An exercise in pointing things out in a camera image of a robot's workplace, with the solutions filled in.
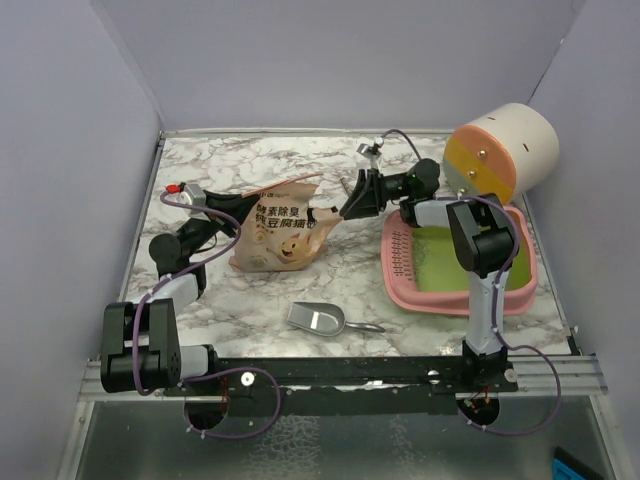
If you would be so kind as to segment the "cat litter bag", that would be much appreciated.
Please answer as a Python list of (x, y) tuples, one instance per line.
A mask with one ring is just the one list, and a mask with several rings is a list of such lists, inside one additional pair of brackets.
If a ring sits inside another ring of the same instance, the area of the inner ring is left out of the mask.
[(244, 193), (255, 205), (242, 222), (229, 265), (242, 272), (296, 271), (309, 266), (325, 249), (342, 221), (338, 209), (310, 205), (318, 186), (314, 173), (292, 177)]

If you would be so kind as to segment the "black base bar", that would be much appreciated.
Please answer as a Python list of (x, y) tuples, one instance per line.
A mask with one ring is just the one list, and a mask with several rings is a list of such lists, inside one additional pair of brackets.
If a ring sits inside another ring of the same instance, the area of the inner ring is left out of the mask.
[(513, 364), (476, 368), (461, 356), (218, 358), (221, 378), (166, 390), (189, 403), (225, 402), (233, 416), (453, 415), (456, 397), (514, 393)]

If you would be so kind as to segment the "pink litter box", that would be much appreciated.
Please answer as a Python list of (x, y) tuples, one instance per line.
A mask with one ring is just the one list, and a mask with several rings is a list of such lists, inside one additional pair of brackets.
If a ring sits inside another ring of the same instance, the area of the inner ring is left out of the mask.
[[(520, 229), (519, 253), (508, 273), (504, 313), (527, 311), (535, 299), (538, 269), (525, 216), (505, 208)], [(454, 251), (444, 201), (431, 201), (422, 214), (426, 225), (412, 228), (392, 212), (384, 222), (381, 266), (390, 298), (417, 312), (464, 316), (469, 314), (469, 279)]]

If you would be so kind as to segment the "grey metal litter scoop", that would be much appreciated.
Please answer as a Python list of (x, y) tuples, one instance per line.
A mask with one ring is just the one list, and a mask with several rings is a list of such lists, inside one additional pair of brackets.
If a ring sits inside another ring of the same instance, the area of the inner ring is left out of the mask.
[(337, 336), (345, 328), (371, 333), (386, 332), (379, 325), (347, 321), (340, 307), (322, 302), (293, 302), (286, 322), (290, 326), (323, 337)]

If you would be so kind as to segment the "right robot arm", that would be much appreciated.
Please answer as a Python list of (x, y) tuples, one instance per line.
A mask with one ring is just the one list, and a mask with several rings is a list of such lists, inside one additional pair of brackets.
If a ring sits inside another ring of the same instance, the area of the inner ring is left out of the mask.
[(439, 164), (429, 158), (394, 175), (385, 176), (376, 167), (361, 169), (339, 214), (345, 220), (376, 217), (388, 202), (397, 200), (401, 219), (410, 227), (425, 227), (436, 219), (445, 222), (458, 264), (469, 278), (460, 383), (467, 390), (481, 391), (508, 369), (504, 296), (519, 251), (519, 231), (494, 194), (436, 198), (439, 175)]

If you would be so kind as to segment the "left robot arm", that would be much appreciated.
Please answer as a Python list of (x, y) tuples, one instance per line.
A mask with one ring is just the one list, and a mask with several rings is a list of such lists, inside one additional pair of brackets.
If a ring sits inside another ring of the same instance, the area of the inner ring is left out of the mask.
[(181, 346), (177, 316), (200, 299), (206, 264), (235, 247), (258, 200), (257, 194), (215, 194), (186, 183), (170, 185), (160, 195), (163, 204), (187, 210), (189, 219), (149, 245), (158, 283), (138, 299), (104, 310), (100, 380), (106, 392), (146, 396), (185, 380), (202, 395), (218, 388), (214, 348)]

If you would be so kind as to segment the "aluminium frame rail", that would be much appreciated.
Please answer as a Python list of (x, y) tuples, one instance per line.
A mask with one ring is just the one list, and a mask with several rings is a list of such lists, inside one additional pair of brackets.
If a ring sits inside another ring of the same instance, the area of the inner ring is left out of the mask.
[[(609, 392), (604, 373), (598, 359), (594, 356), (553, 356), (555, 368), (537, 356), (517, 356), (513, 366), (517, 374), (518, 389), (514, 392), (500, 392), (496, 387), (489, 390), (491, 397), (553, 397), (561, 394), (572, 396), (600, 396)], [(141, 396), (136, 392), (106, 392), (100, 381), (100, 363), (90, 361), (84, 371), (78, 400), (80, 402), (104, 401), (163, 401), (182, 399), (184, 390), (172, 395), (162, 391), (149, 396)]]

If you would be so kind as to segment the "cylindrical drawer cabinet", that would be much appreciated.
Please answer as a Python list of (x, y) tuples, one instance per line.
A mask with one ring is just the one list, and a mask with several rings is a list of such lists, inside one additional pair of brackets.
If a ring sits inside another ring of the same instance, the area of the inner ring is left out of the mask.
[(508, 204), (541, 183), (559, 155), (549, 121), (525, 104), (508, 103), (455, 129), (442, 168), (451, 191), (493, 193)]

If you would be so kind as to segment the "blue object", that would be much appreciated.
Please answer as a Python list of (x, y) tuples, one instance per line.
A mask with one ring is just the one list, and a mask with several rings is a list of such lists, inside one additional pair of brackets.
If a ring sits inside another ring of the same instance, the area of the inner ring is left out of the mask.
[(551, 463), (553, 480), (604, 480), (604, 476), (561, 447), (555, 447)]

